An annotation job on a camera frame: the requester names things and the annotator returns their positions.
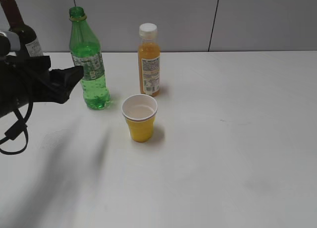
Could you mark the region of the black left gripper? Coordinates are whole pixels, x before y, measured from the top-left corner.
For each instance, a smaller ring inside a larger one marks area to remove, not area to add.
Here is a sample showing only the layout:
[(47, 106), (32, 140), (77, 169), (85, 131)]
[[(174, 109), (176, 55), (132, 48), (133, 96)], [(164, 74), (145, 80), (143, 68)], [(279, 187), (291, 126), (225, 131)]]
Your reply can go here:
[(0, 59), (0, 110), (12, 112), (37, 100), (50, 86), (49, 102), (64, 104), (74, 87), (84, 76), (82, 66), (53, 69), (49, 56), (29, 57), (21, 60), (8, 55)]

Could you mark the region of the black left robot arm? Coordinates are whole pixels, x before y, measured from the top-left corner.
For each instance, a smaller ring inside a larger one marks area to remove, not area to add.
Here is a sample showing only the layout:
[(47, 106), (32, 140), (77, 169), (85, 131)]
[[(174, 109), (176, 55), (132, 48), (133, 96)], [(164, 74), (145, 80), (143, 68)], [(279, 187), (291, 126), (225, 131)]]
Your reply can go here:
[(84, 76), (82, 66), (50, 69), (49, 56), (0, 61), (0, 116), (31, 102), (64, 104)]

